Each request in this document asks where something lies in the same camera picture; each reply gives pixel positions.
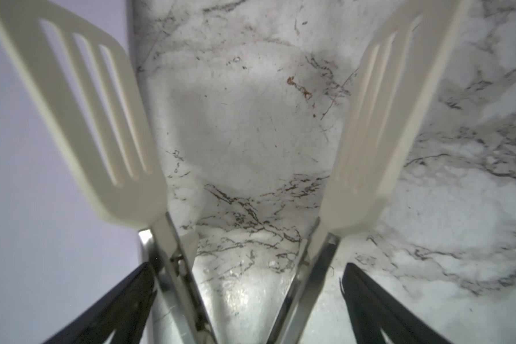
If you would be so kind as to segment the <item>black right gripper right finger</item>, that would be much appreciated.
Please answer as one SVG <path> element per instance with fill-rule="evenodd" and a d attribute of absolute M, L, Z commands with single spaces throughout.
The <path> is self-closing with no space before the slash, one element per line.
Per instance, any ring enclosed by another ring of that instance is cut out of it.
<path fill-rule="evenodd" d="M 341 292 L 357 343 L 449 344 L 354 263 L 345 266 Z"/>

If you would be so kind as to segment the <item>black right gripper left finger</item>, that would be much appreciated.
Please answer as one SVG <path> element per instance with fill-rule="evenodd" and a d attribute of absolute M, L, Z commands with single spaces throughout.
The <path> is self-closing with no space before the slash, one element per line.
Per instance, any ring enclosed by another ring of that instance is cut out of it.
<path fill-rule="evenodd" d="M 140 343 L 156 298 L 152 266 L 144 262 L 47 343 Z"/>

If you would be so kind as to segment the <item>lilac plastic tray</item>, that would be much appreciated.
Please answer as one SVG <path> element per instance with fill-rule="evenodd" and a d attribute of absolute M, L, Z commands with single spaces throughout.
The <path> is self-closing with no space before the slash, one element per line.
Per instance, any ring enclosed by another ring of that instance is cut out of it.
<path fill-rule="evenodd" d="M 0 343 L 43 343 L 140 264 L 77 187 L 0 45 Z"/>

